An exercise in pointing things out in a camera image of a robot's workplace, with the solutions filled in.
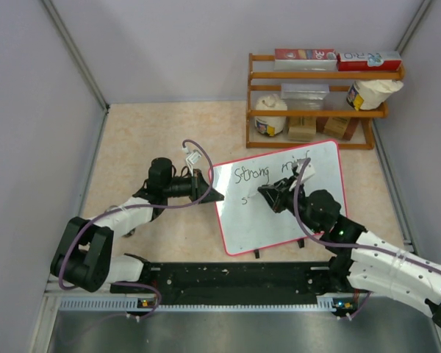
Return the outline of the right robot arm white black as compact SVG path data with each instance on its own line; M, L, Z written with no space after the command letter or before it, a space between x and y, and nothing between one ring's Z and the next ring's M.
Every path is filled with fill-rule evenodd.
M307 236L334 253L328 280L376 293L415 308L441 329L441 265L381 239L341 214L327 190L304 192L295 178L262 185L259 194L275 213L291 212Z

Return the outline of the whiteboard with pink frame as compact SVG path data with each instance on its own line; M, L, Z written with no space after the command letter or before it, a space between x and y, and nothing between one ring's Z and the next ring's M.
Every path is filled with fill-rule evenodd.
M347 215L340 152L332 140L220 163L209 178L223 195L216 202L227 254L236 256L305 236L294 216L296 174L308 160L301 182L305 195L328 191Z

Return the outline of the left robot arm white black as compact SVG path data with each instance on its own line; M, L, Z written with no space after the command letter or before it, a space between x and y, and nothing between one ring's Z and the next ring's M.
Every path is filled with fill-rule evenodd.
M144 261L131 254L113 256L113 243L169 210L169 199L183 197L191 204L224 199L207 183L201 170L194 168L178 176L170 159L152 160L142 188L122 205L94 218L74 217L67 223L51 261L51 274L64 290L95 292L103 284L114 282L127 282L139 292L147 290L152 275L143 268Z

